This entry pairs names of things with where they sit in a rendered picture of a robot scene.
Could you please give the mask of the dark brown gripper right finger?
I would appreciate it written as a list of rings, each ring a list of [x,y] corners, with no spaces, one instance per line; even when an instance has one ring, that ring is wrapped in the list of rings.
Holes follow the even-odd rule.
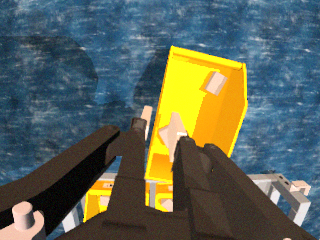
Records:
[[[167,139],[173,211],[188,211],[191,240],[318,240],[290,220],[218,146],[196,145],[178,112],[172,111]]]

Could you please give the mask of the yellow bin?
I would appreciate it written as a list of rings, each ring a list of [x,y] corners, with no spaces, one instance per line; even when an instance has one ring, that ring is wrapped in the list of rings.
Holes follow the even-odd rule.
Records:
[[[145,179],[172,183],[173,162],[158,134],[172,111],[196,145],[215,144],[230,158],[247,109],[247,84],[244,63],[174,46],[169,54]],[[204,89],[213,71],[228,78],[218,96]]]
[[[97,181],[86,193],[84,221],[107,209],[100,205],[100,196],[110,196],[114,182]],[[149,183],[146,185],[146,205],[149,201]]]
[[[169,212],[164,207],[160,206],[161,199],[173,199],[172,183],[156,183],[155,208]]]

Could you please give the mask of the beige block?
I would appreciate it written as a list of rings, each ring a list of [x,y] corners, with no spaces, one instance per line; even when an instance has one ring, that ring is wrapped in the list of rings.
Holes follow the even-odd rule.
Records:
[[[227,79],[227,77],[220,74],[219,72],[213,71],[204,89],[218,96]]]
[[[100,205],[107,206],[109,201],[109,196],[101,195],[100,196]]]
[[[168,149],[168,141],[167,141],[167,130],[168,130],[168,126],[165,126],[161,129],[159,129],[159,135],[162,138],[164,144],[166,145],[167,149]]]
[[[168,211],[173,211],[173,199],[161,199],[161,206]]]

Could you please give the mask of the grey metal shelf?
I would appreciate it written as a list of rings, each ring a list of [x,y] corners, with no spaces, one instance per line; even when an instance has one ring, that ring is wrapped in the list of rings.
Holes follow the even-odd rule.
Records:
[[[117,173],[104,173],[98,181],[114,181]],[[250,174],[247,175],[277,205],[280,194],[291,205],[289,219],[301,226],[311,202],[304,196],[310,187],[304,181],[289,182],[282,174]],[[155,208],[156,183],[169,183],[146,179],[150,183],[150,206]],[[296,188],[295,188],[296,187]],[[306,188],[305,188],[306,187]],[[302,194],[301,192],[304,194]],[[78,204],[77,204],[78,205]],[[62,221],[65,233],[80,224],[77,205]]]

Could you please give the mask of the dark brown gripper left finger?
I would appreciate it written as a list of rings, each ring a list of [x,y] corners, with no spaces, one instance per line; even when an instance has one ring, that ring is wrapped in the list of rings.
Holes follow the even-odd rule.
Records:
[[[147,240],[145,143],[152,107],[128,132],[101,127],[25,177],[0,186],[0,240],[46,240],[122,156],[97,240]],[[105,161],[106,159],[106,161]]]

